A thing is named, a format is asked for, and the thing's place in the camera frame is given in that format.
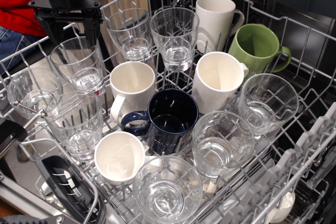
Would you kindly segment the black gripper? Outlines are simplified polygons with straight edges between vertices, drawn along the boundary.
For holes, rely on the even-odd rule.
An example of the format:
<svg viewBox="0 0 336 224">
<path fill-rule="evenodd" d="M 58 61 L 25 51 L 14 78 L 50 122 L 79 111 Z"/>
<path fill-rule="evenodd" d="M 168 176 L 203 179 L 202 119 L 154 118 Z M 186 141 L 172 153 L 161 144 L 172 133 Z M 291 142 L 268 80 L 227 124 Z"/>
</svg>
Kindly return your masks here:
<svg viewBox="0 0 336 224">
<path fill-rule="evenodd" d="M 28 4 L 50 40 L 58 45 L 63 39 L 65 22 L 84 22 L 86 39 L 90 46 L 100 37 L 102 16 L 100 2 L 94 0 L 31 0 Z"/>
</svg>

